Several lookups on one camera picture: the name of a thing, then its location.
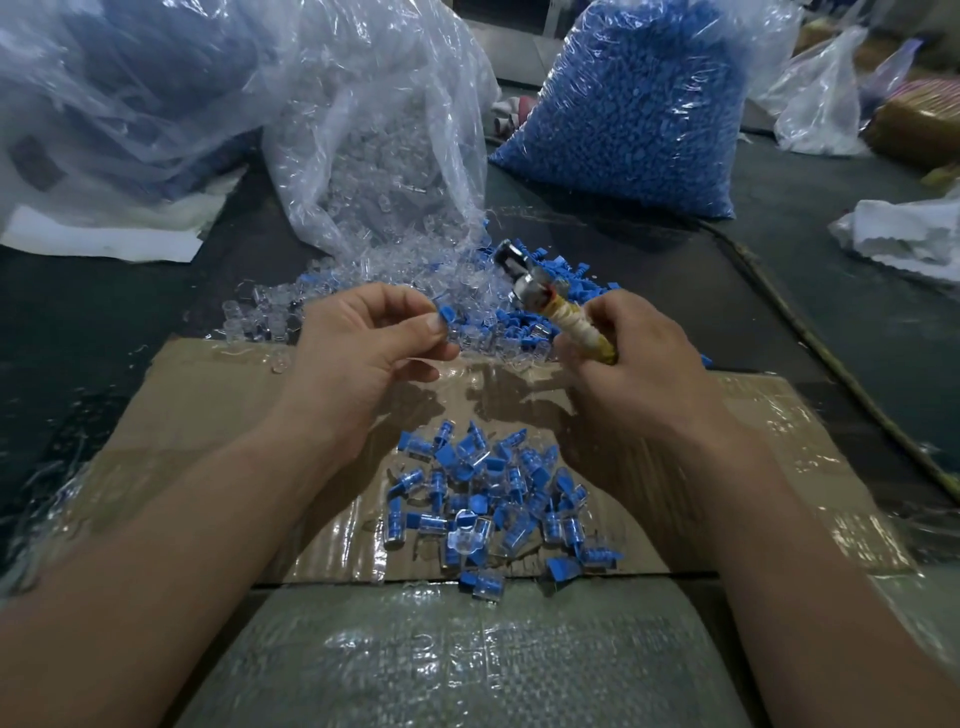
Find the bag of blue plastic pellets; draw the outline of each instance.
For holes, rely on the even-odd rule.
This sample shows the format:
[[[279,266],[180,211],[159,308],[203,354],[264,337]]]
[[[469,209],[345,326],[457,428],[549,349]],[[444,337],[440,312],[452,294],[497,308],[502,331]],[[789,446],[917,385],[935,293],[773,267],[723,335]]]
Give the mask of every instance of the bag of blue plastic pellets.
[[[571,189],[732,217],[758,0],[595,0],[529,118],[490,157]]]

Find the clear plastic bag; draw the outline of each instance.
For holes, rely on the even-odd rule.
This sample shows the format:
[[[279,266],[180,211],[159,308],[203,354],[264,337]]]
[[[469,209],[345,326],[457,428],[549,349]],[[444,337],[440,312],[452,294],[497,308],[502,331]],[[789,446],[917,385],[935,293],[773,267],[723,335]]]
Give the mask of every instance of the clear plastic bag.
[[[731,217],[755,0],[596,0],[491,161],[524,177]]]
[[[800,37],[804,9],[793,0],[767,0],[757,34],[747,97],[755,99],[772,86],[786,70]]]
[[[42,102],[67,172],[175,198],[248,151],[288,97],[299,0],[11,0],[0,78]]]
[[[263,154],[301,240],[337,256],[481,230],[490,61],[440,0],[306,0]]]
[[[774,133],[781,149],[807,155],[851,157],[864,154],[860,141],[860,100],[853,52],[867,36],[848,28],[797,56],[757,102],[777,117]]]
[[[862,132],[874,118],[876,110],[884,101],[894,95],[900,88],[910,66],[917,55],[917,51],[924,44],[922,40],[910,38],[886,61],[876,67],[876,70],[860,82],[860,131]]]

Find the plastic wrap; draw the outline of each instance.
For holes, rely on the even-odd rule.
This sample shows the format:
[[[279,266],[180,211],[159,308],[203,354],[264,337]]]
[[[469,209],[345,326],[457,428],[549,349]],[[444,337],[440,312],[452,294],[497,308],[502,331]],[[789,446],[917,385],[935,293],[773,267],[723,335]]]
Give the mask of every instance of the plastic wrap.
[[[731,217],[752,0],[597,0],[526,123],[491,155],[524,177]]]
[[[444,584],[315,586],[243,612],[178,728],[753,724],[669,579],[591,579],[550,599],[511,583],[495,608]]]
[[[296,88],[263,139],[300,239],[356,258],[479,227],[481,113],[499,89],[467,25],[440,0],[307,0],[300,36]]]
[[[757,102],[777,117],[781,149],[807,155],[850,157],[866,146],[859,139],[860,100],[853,51],[867,30],[853,26],[839,37],[804,51]]]
[[[761,16],[747,96],[755,99],[769,90],[786,70],[800,37],[804,9],[793,0],[768,0]]]
[[[913,59],[923,42],[916,38],[906,40],[890,58],[860,82],[860,130],[866,129],[880,105],[893,96],[906,80]]]
[[[252,148],[288,98],[300,0],[12,0],[0,78],[36,96],[67,172],[175,199]]]

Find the dark table surface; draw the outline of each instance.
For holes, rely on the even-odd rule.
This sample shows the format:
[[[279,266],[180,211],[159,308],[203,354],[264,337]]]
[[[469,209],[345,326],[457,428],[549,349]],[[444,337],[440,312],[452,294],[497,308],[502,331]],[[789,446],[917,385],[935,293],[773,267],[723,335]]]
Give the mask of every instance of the dark table surface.
[[[487,205],[494,237],[520,237],[587,262],[601,282],[644,295],[718,368],[789,379],[881,507],[952,505],[709,233],[636,206],[519,182],[495,168]],[[293,235],[258,162],[189,265],[0,249],[0,285],[12,312],[0,356],[0,538],[10,537],[32,498],[55,490],[106,441],[168,336],[209,334],[238,286],[293,280],[318,256]]]

